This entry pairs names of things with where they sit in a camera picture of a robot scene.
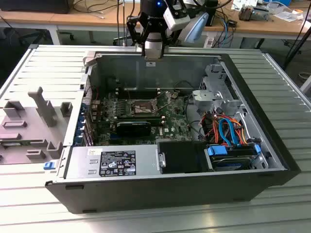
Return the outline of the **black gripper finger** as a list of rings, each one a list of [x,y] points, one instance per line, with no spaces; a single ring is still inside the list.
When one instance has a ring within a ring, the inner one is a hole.
[[[170,46],[170,45],[175,45],[180,34],[181,30],[173,31],[169,37],[166,36],[166,28],[161,27],[160,28],[160,35],[162,39],[162,46],[161,46],[161,53],[160,53],[160,58],[163,58],[165,47]]]
[[[142,33],[136,31],[137,24],[143,27]],[[147,18],[146,16],[128,16],[126,22],[128,31],[132,38],[133,44],[141,46],[142,56],[145,56],[145,42],[147,40]]]

